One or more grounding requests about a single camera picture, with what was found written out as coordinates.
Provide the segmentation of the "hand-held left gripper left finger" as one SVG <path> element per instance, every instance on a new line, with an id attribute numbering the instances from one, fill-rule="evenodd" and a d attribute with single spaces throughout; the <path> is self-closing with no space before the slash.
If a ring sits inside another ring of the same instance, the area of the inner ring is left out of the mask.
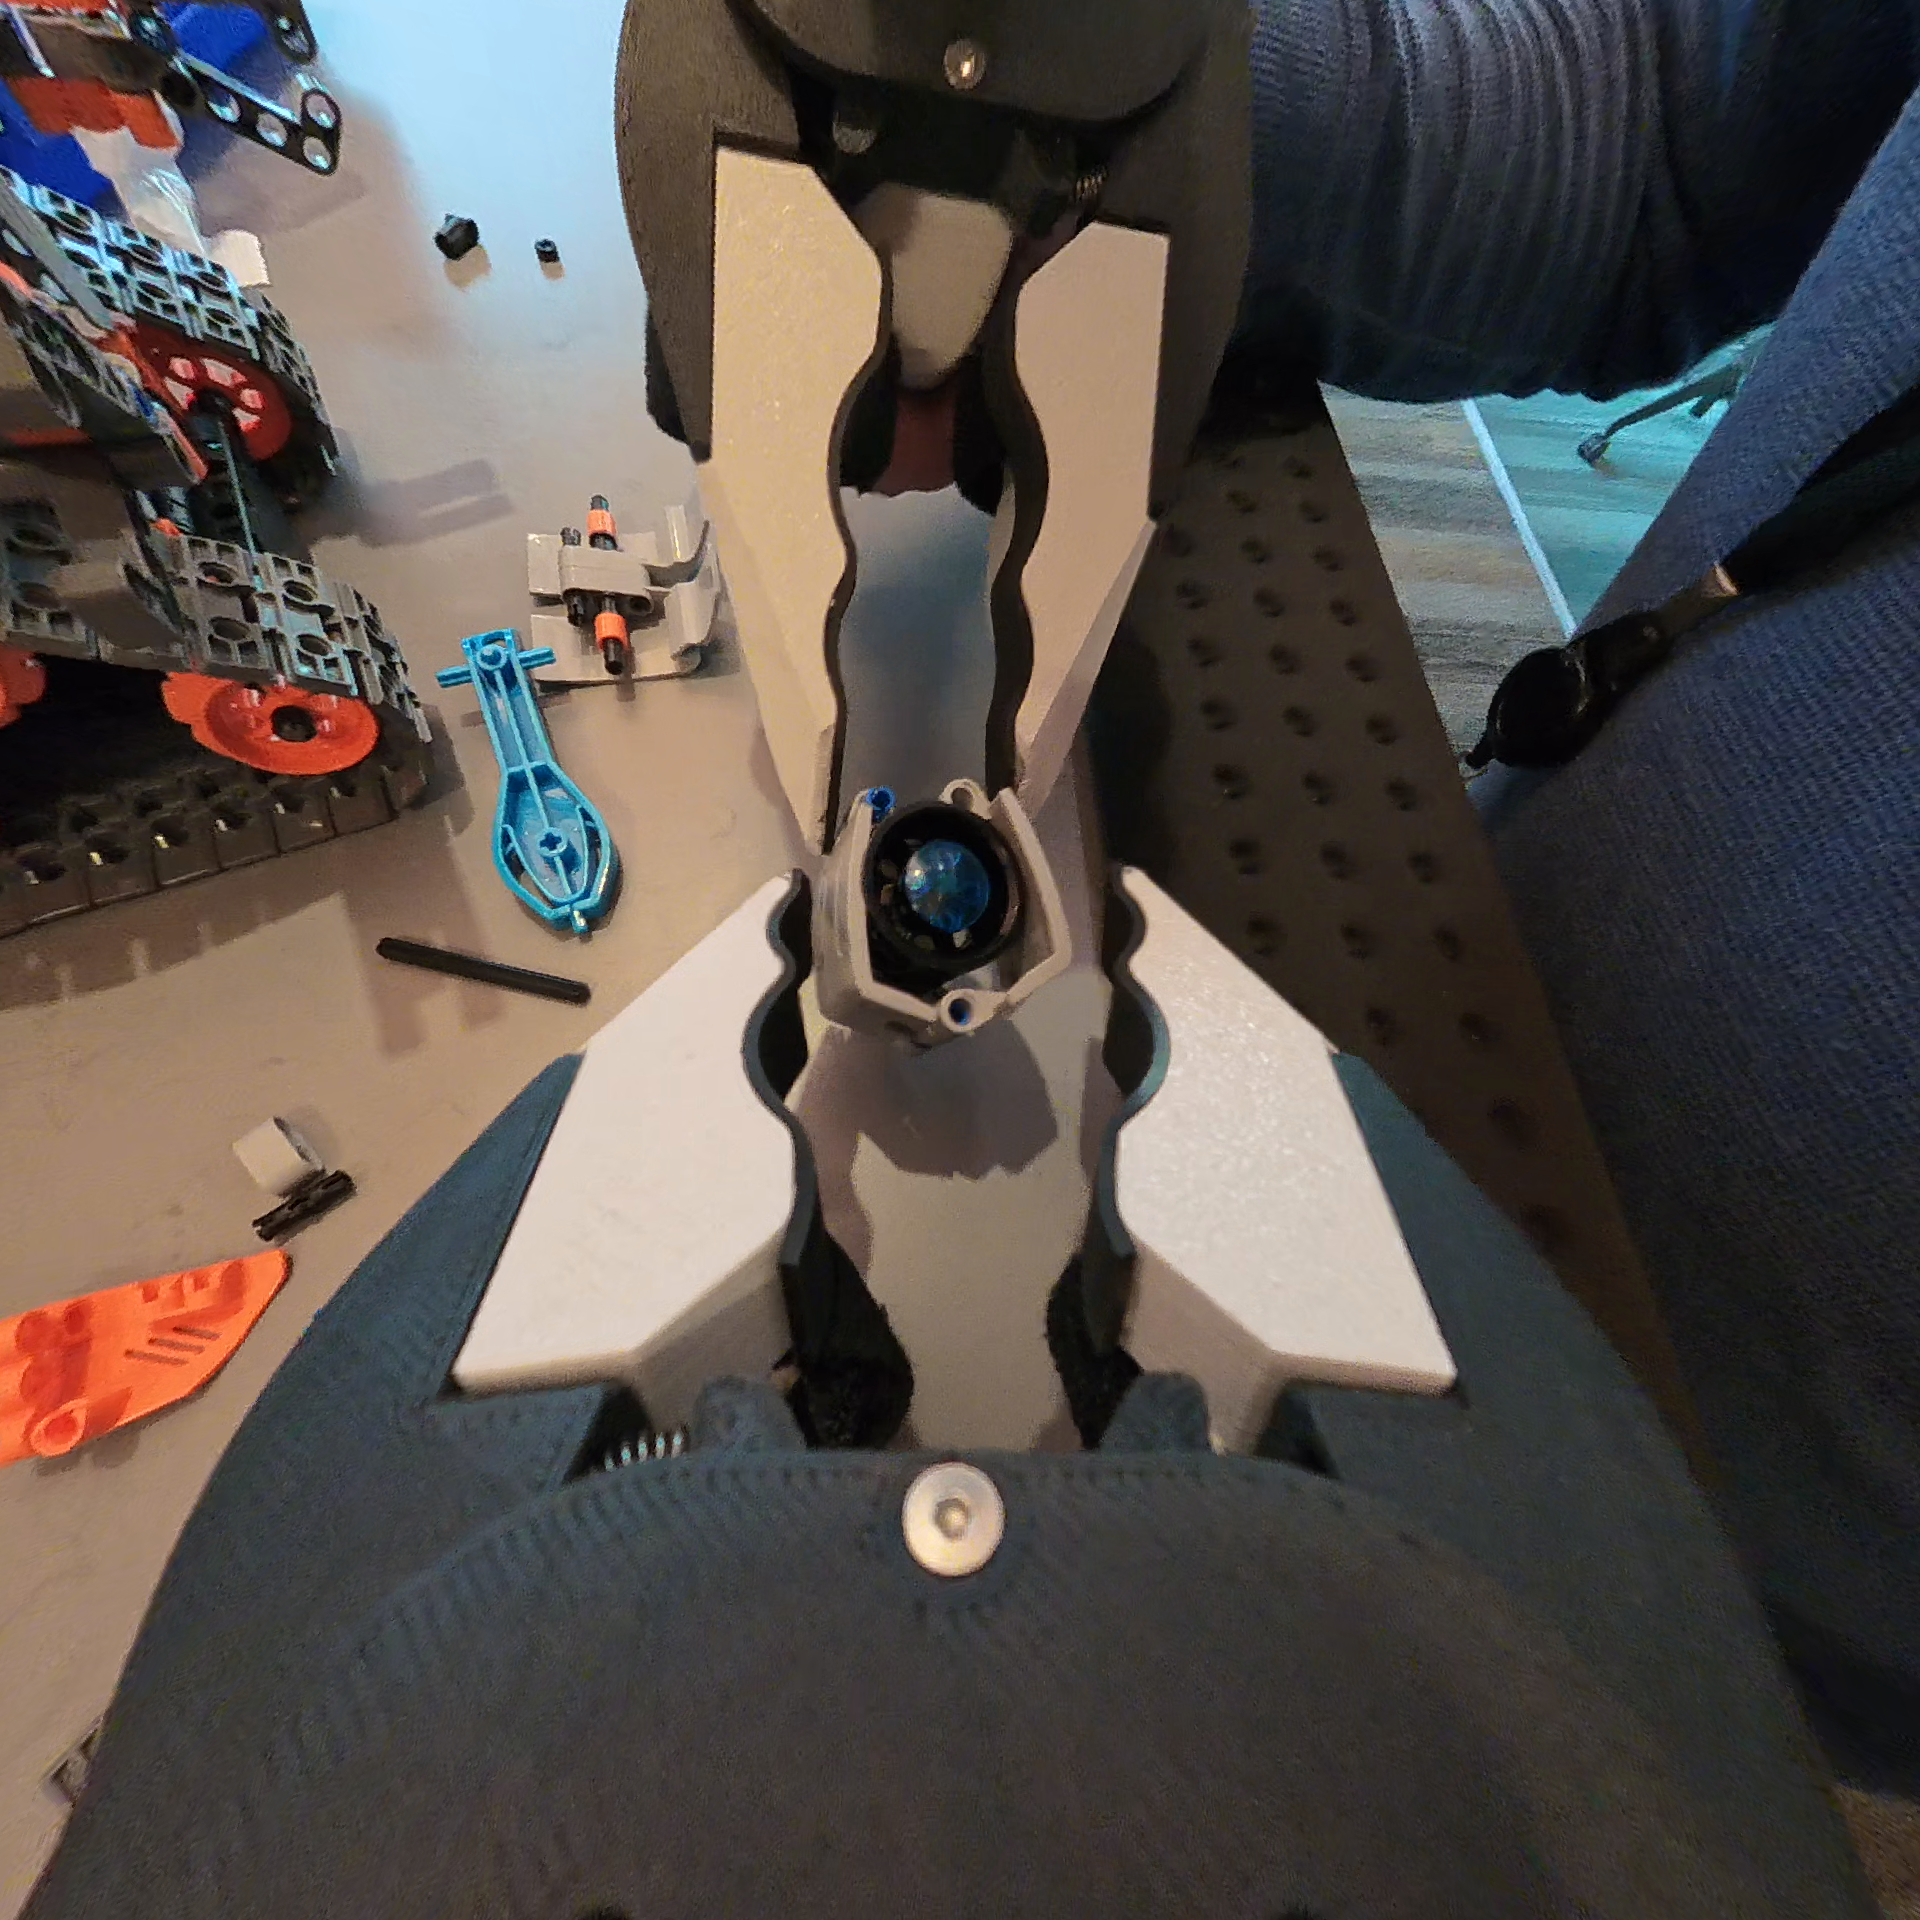
<path id="1" fill-rule="evenodd" d="M 651 1429 L 706 1385 L 790 1379 L 805 1438 L 885 1448 L 913 1366 L 821 1214 L 805 874 L 768 881 L 584 1050 L 450 1380 L 613 1385 Z"/>

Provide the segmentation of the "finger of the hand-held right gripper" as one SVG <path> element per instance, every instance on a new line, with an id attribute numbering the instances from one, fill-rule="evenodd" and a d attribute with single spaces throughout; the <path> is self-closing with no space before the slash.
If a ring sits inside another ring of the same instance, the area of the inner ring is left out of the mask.
<path id="1" fill-rule="evenodd" d="M 855 584 L 839 459 L 884 314 L 884 265 L 814 168 L 719 146 L 703 500 L 779 788 L 819 852 L 835 830 Z"/>
<path id="2" fill-rule="evenodd" d="M 989 532 L 989 788 L 1044 798 L 1153 538 L 1167 238 L 1094 222 L 986 351 L 1007 482 Z"/>

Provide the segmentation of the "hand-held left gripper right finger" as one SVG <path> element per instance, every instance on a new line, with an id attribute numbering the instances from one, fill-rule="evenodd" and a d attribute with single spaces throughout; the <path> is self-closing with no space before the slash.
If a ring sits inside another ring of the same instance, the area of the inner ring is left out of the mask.
<path id="1" fill-rule="evenodd" d="M 1287 1389 L 1444 1398 L 1457 1363 L 1337 1050 L 1141 867 L 1103 908 L 1117 1093 L 1046 1339 L 1084 1448 L 1150 1371 L 1248 1452 Z"/>

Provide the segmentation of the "black wheel brick assembly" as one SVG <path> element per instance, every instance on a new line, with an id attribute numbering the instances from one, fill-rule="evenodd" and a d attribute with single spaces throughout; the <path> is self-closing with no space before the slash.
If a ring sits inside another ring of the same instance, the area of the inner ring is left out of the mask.
<path id="1" fill-rule="evenodd" d="M 970 785 L 989 804 L 992 825 L 1012 840 L 1019 856 L 1026 895 L 1019 945 L 928 999 L 884 987 L 872 969 L 866 905 L 857 899 L 857 862 L 872 836 L 868 788 L 863 788 L 832 840 L 810 905 L 810 975 L 828 1020 L 931 1050 L 980 1033 L 1067 972 L 1072 929 L 1064 899 L 1026 808 L 1016 788 L 986 793 L 970 780 L 953 780 L 928 798 L 958 796 L 963 785 Z"/>

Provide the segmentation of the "person's right forearm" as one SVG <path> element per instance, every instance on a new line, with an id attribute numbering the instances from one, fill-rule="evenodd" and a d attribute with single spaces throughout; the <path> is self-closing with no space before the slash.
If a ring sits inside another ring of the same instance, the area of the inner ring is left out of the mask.
<path id="1" fill-rule="evenodd" d="M 1253 3 L 1235 347 L 1616 399 L 1770 322 L 1916 90 L 1916 3 Z"/>

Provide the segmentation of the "black axle rod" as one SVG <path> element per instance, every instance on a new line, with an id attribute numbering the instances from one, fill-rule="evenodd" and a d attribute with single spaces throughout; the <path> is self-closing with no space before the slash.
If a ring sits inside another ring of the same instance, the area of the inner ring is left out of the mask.
<path id="1" fill-rule="evenodd" d="M 587 981 L 552 975 L 552 972 L 537 972 L 537 969 L 519 969 L 519 966 L 504 966 L 486 955 L 429 945 L 419 939 L 381 938 L 374 943 L 374 952 L 387 966 L 426 972 L 426 975 L 438 975 L 450 981 L 482 982 L 482 987 L 507 989 L 518 995 L 537 995 L 537 999 L 547 999 L 559 1006 L 589 1006 L 592 1003 L 592 987 Z"/>

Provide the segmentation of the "black perforated board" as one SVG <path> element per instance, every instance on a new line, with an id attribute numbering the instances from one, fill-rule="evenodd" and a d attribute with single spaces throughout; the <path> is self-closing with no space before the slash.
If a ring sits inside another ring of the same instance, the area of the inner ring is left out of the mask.
<path id="1" fill-rule="evenodd" d="M 1652 1288 L 1307 377 L 1216 383 L 1090 756 L 1112 856 L 1369 1061 L 1652 1379 Z"/>

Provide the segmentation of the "blue brick separator tool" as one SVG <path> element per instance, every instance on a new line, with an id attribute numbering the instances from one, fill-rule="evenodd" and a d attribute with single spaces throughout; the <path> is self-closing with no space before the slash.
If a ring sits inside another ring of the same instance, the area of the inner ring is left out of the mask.
<path id="1" fill-rule="evenodd" d="M 493 865 L 507 894 L 545 928 L 589 938 L 612 910 L 619 862 L 608 822 L 563 773 L 538 704 L 537 669 L 552 649 L 519 646 L 513 631 L 460 643 L 463 661 L 438 687 L 469 687 L 493 759 Z"/>

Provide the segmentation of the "person's blue-clothed body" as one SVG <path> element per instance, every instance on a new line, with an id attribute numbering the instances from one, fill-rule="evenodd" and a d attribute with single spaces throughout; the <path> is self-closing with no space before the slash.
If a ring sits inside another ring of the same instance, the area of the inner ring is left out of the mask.
<path id="1" fill-rule="evenodd" d="M 1916 1798 L 1916 500 L 1485 825 L 1817 1732 Z"/>

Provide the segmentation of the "clear plastic bags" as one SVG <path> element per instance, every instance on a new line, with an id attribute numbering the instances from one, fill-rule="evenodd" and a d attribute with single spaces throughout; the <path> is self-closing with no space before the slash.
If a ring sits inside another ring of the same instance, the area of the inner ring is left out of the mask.
<path id="1" fill-rule="evenodd" d="M 115 187 L 128 222 L 165 248 L 205 257 L 247 290 L 272 283 L 262 245 L 252 229 L 207 232 L 202 205 L 179 165 L 161 164 L 125 176 Z"/>

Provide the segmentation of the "black badge reel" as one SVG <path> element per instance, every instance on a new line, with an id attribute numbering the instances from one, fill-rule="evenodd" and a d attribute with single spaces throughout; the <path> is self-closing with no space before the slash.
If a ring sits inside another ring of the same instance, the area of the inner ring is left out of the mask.
<path id="1" fill-rule="evenodd" d="M 1596 631 L 1515 661 L 1492 695 L 1467 770 L 1554 770 L 1574 760 L 1622 701 L 1620 637 Z"/>

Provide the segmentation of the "orange plastic panel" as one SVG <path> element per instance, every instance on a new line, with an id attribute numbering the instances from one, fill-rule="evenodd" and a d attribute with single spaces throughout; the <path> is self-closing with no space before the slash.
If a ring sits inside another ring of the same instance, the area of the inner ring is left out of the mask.
<path id="1" fill-rule="evenodd" d="M 285 1249 L 4 1319 L 4 1467 L 58 1461 L 188 1399 L 289 1282 Z"/>

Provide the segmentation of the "black office chair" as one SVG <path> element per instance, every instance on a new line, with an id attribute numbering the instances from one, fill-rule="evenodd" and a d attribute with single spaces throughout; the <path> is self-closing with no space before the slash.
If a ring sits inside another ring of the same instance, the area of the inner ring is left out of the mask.
<path id="1" fill-rule="evenodd" d="M 1652 400 L 1587 431 L 1575 445 L 1575 457 L 1587 466 L 1596 466 L 1607 457 L 1609 445 L 1637 422 L 1661 421 L 1664 413 L 1675 410 L 1693 413 L 1693 421 L 1703 421 L 1717 404 L 1732 404 L 1745 378 L 1752 377 L 1762 343 L 1767 328 L 1752 331 L 1740 343 L 1726 347 L 1717 361 L 1696 371 L 1688 378 L 1658 391 Z"/>

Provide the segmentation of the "tracked toy robot vehicle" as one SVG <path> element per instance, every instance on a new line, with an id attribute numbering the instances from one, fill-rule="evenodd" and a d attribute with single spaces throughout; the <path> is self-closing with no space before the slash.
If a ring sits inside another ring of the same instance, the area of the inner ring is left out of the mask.
<path id="1" fill-rule="evenodd" d="M 4 168 L 4 938 L 381 828 L 433 732 L 289 514 L 309 361 L 216 257 Z"/>

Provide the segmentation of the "grey bracket with orange bushes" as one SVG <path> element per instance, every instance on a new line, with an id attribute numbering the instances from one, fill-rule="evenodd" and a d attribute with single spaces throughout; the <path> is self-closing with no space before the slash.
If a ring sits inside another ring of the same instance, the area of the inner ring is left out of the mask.
<path id="1" fill-rule="evenodd" d="M 594 494 L 587 527 L 528 532 L 522 559 L 528 639 L 553 655 L 538 674 L 545 691 L 703 674 L 723 584 L 695 493 L 630 535 Z"/>

